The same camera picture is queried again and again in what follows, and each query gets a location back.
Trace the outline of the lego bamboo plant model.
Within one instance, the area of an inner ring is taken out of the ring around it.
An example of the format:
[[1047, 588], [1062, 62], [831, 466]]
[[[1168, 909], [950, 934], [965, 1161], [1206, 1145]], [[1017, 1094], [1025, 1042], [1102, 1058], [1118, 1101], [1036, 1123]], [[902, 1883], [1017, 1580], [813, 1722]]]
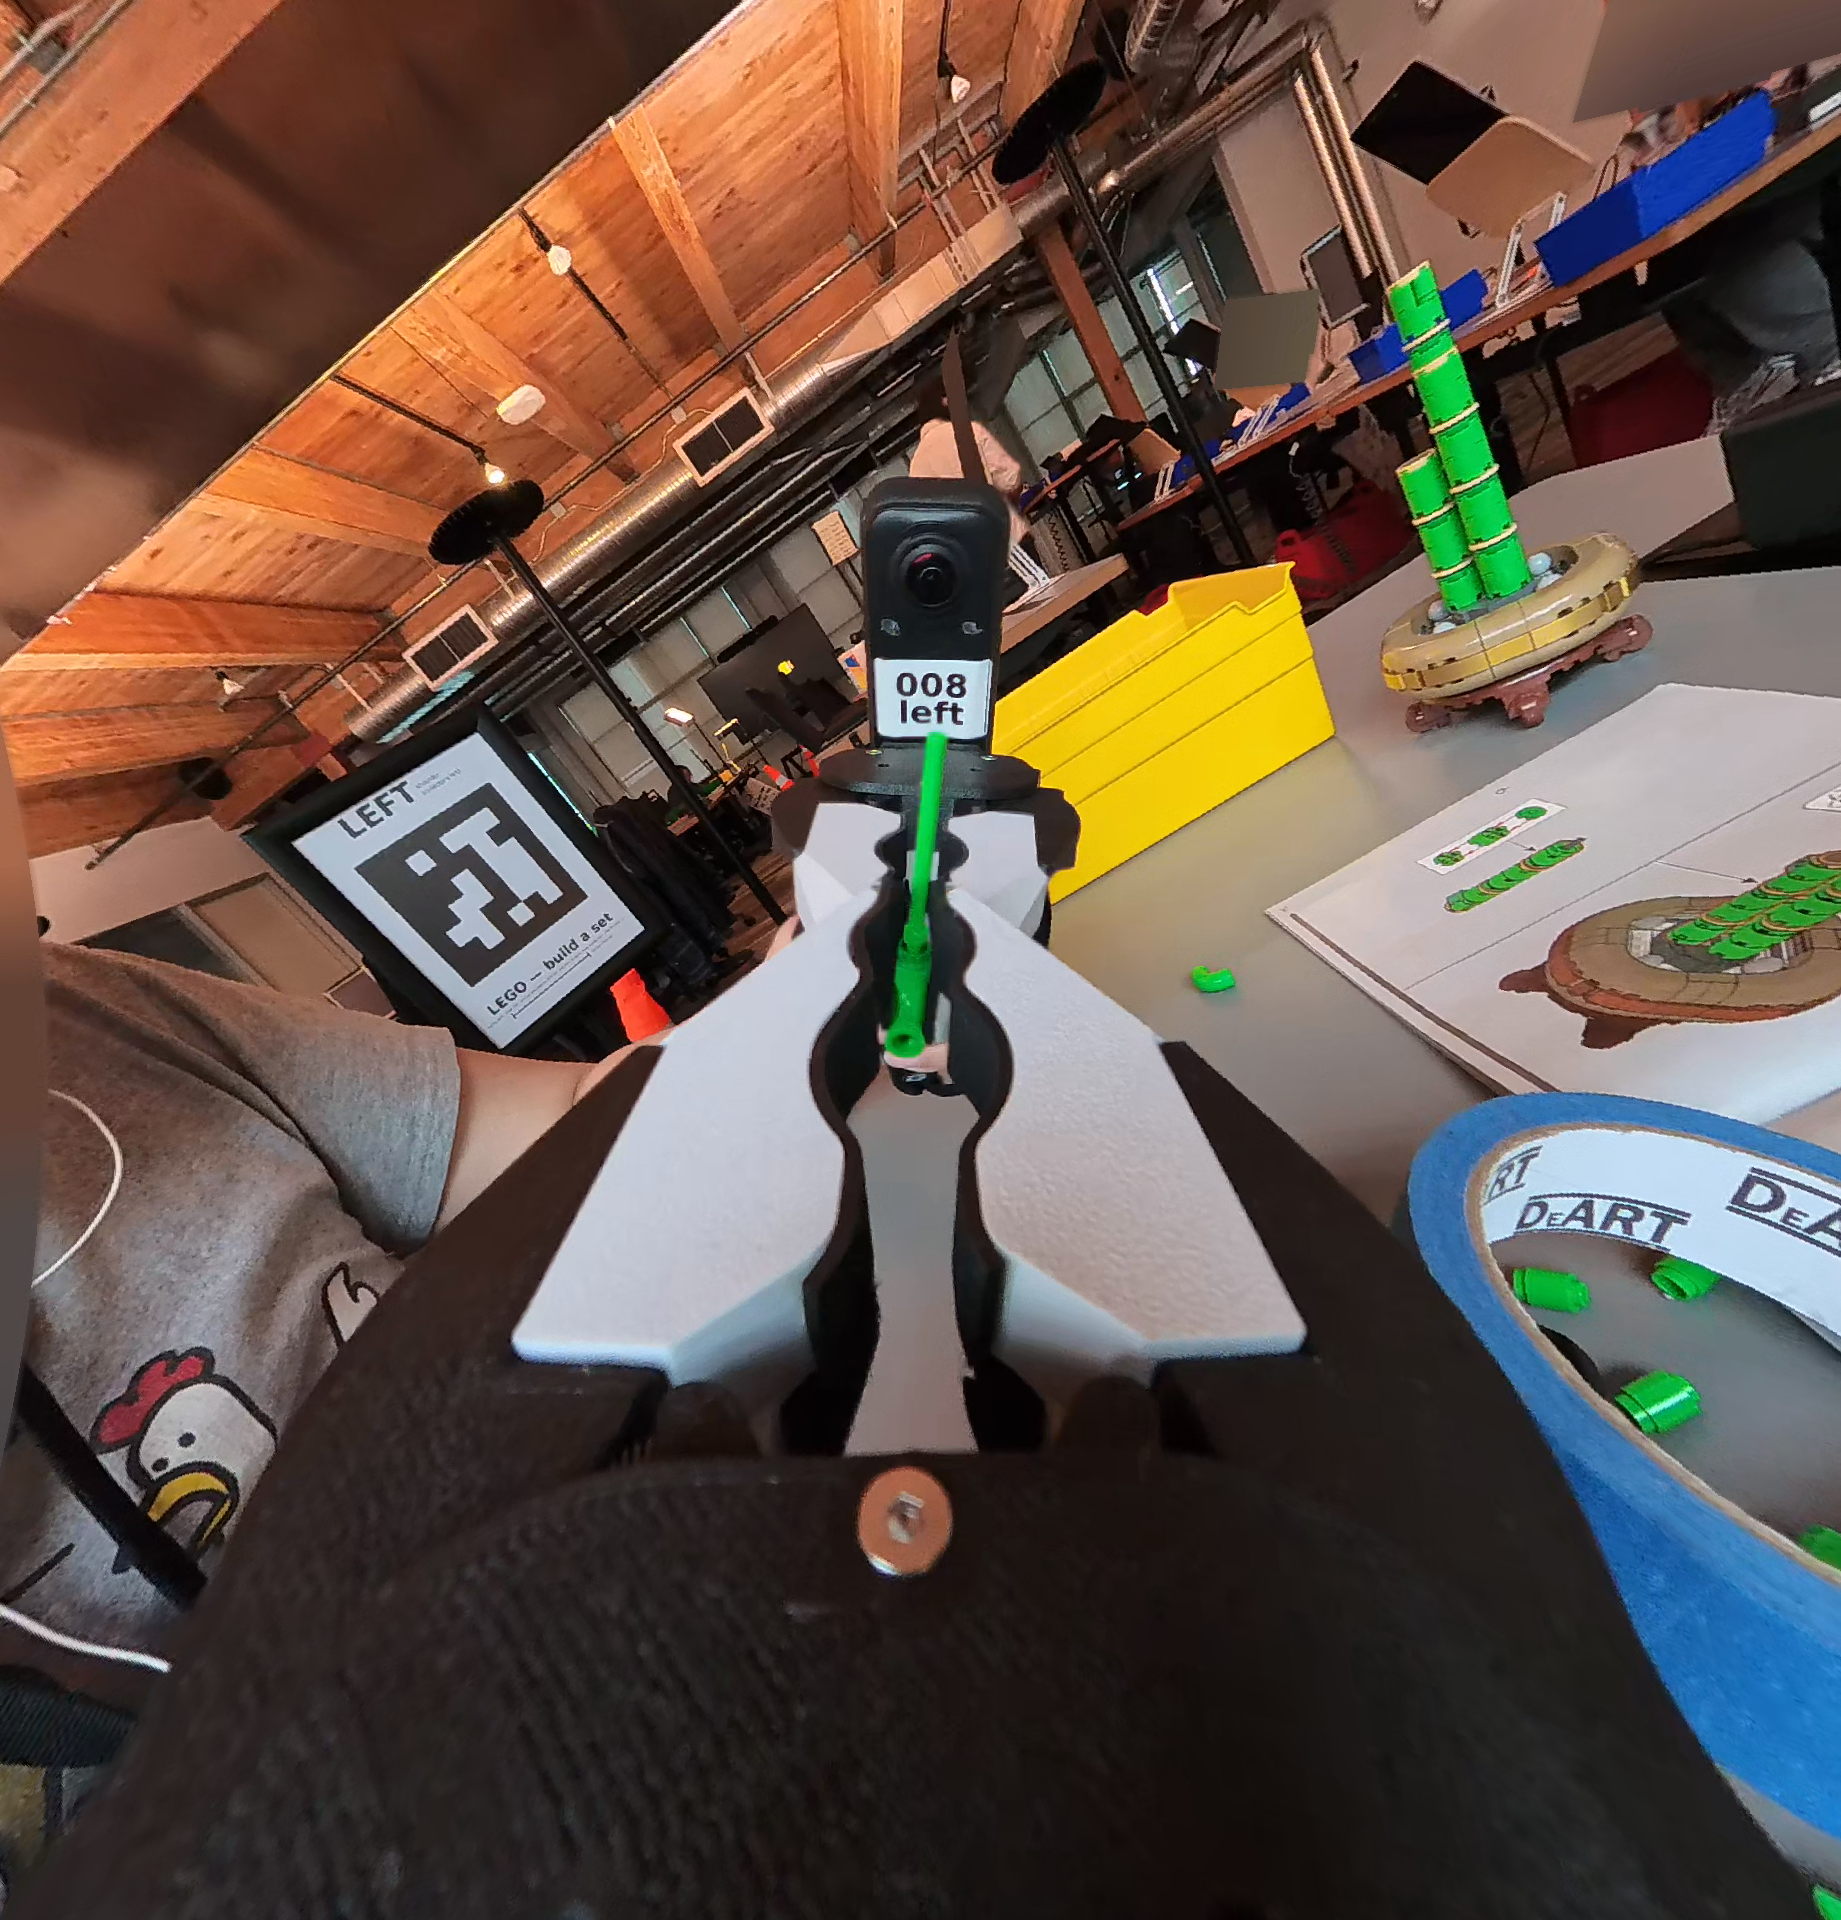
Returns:
[[1407, 735], [1488, 703], [1535, 729], [1559, 673], [1651, 645], [1633, 611], [1639, 558], [1608, 532], [1523, 545], [1431, 265], [1386, 299], [1431, 433], [1395, 478], [1438, 588], [1386, 630], [1382, 680], [1407, 698]]

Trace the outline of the thin green lego rod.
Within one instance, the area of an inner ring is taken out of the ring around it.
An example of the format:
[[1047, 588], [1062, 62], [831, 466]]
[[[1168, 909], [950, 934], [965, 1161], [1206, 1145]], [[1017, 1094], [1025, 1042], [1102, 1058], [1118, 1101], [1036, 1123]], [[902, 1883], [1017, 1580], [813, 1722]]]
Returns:
[[928, 941], [950, 737], [928, 735], [910, 853], [910, 936]]

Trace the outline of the black support pole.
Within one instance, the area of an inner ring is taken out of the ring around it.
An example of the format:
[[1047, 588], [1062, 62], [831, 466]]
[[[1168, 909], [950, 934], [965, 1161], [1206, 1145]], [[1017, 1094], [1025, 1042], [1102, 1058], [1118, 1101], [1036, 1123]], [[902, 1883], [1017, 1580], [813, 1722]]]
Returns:
[[484, 564], [486, 554], [504, 554], [531, 604], [547, 615], [550, 632], [576, 656], [588, 680], [605, 693], [605, 703], [620, 712], [620, 718], [636, 735], [644, 754], [660, 767], [669, 788], [688, 801], [693, 819], [700, 822], [700, 837], [737, 869], [737, 877], [752, 888], [752, 896], [763, 906], [771, 922], [788, 922], [793, 913], [779, 906], [779, 896], [763, 888], [755, 867], [721, 837], [710, 805], [684, 772], [684, 767], [669, 754], [669, 746], [650, 735], [644, 714], [622, 698], [605, 658], [588, 645], [588, 637], [573, 630], [573, 621], [560, 611], [553, 594], [537, 580], [537, 570], [523, 558], [520, 537], [531, 528], [531, 519], [547, 516], [547, 494], [537, 484], [495, 484], [484, 486], [473, 503], [456, 505], [426, 540], [430, 564]]
[[1144, 310], [1138, 299], [1138, 285], [1128, 282], [1128, 273], [1118, 265], [1118, 250], [1115, 250], [1115, 241], [1107, 241], [1107, 232], [1102, 225], [1102, 200], [1095, 200], [1095, 191], [1087, 188], [1087, 176], [1079, 170], [1072, 138], [1095, 116], [1102, 92], [1104, 92], [1104, 70], [1095, 58], [1087, 58], [1072, 74], [1054, 79], [1017, 116], [1014, 134], [998, 143], [998, 149], [995, 149], [995, 181], [998, 188], [1014, 188], [1014, 181], [1032, 176], [1042, 166], [1054, 166], [1061, 181], [1069, 188], [1069, 206], [1079, 209], [1079, 221], [1082, 221], [1082, 226], [1087, 226], [1087, 238], [1092, 238], [1092, 247], [1095, 247], [1095, 257], [1102, 257], [1102, 265], [1104, 265], [1104, 273], [1107, 273], [1107, 282], [1118, 291], [1118, 299], [1125, 299], [1125, 313], [1128, 313], [1128, 325], [1138, 331], [1138, 346], [1144, 355], [1144, 370], [1154, 372], [1154, 381], [1163, 390], [1168, 420], [1172, 420], [1172, 429], [1176, 429], [1176, 439], [1184, 439], [1184, 446], [1187, 446], [1187, 455], [1194, 466], [1201, 497], [1220, 509], [1225, 532], [1228, 532], [1228, 540], [1235, 549], [1235, 564], [1254, 564], [1251, 540], [1240, 532], [1240, 519], [1235, 519], [1232, 503], [1225, 497], [1220, 469], [1207, 466], [1206, 440], [1201, 440], [1201, 433], [1194, 433], [1194, 424], [1187, 413], [1187, 399], [1184, 399], [1176, 381], [1172, 381], [1172, 370], [1168, 370], [1168, 358], [1163, 358], [1163, 352], [1161, 352], [1161, 340], [1154, 340], [1154, 331], [1144, 325]]

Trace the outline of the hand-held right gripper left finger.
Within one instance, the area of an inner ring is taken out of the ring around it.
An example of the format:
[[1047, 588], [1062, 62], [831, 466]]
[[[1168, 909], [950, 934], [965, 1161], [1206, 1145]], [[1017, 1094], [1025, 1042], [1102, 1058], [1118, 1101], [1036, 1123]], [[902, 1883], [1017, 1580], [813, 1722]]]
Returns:
[[857, 987], [867, 906], [852, 896], [660, 1047], [515, 1355], [713, 1380], [747, 1405], [813, 1368], [805, 1277], [842, 1219], [842, 1136], [807, 1068]]

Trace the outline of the black framed marker sign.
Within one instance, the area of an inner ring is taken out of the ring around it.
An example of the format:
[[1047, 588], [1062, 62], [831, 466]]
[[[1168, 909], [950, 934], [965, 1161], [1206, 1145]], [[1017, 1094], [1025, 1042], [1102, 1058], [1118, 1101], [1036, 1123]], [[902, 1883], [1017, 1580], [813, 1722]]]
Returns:
[[405, 737], [246, 842], [460, 1047], [523, 1058], [675, 929], [484, 712]]

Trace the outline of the row of green round bricks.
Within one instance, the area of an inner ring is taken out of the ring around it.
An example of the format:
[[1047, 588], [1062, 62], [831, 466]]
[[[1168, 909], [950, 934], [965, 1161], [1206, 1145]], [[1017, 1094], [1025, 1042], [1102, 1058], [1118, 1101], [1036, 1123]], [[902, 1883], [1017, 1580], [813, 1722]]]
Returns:
[[1693, 1259], [1585, 1234], [1489, 1248], [1612, 1424], [1841, 1576], [1841, 1341]]

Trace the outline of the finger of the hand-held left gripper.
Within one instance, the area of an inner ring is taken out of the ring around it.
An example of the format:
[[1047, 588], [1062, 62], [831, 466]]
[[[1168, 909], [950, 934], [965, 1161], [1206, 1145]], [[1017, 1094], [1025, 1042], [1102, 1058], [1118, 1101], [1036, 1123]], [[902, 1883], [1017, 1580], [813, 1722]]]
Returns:
[[878, 805], [817, 805], [796, 854], [796, 919], [817, 929], [855, 896], [878, 896], [892, 877], [881, 842], [902, 837], [902, 814]]
[[1036, 819], [950, 819], [946, 837], [965, 853], [946, 883], [950, 909], [984, 903], [1017, 934], [1050, 936], [1050, 872]]

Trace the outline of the black monitor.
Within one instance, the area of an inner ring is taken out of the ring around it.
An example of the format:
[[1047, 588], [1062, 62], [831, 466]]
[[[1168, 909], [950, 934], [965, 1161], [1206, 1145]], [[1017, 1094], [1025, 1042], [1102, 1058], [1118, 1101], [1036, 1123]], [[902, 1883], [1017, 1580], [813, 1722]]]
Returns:
[[857, 705], [857, 686], [807, 604], [752, 630], [700, 673], [700, 698], [752, 743], [788, 735], [805, 753], [845, 735]]

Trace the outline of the yellow plastic bin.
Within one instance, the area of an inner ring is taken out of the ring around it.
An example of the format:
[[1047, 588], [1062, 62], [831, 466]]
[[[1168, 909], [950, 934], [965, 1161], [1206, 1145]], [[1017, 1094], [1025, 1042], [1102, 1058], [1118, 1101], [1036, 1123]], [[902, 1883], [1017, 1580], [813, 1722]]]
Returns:
[[1293, 564], [1172, 585], [995, 705], [993, 746], [1082, 819], [1050, 896], [1104, 877], [1330, 743]]

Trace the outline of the lego instruction booklet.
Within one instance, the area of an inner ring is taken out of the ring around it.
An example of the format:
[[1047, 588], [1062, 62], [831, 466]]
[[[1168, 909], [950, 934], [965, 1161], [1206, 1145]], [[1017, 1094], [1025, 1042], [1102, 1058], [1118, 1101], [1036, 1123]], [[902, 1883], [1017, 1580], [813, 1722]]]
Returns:
[[1497, 1094], [1841, 1150], [1841, 703], [1654, 686], [1267, 913]]

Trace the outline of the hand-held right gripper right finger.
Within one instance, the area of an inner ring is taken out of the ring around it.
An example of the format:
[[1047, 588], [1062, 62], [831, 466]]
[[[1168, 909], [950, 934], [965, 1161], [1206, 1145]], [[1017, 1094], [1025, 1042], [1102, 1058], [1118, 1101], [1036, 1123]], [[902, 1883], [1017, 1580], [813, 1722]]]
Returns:
[[1305, 1320], [1161, 1038], [973, 896], [943, 919], [955, 1320], [1047, 1400], [1163, 1360], [1293, 1355]]

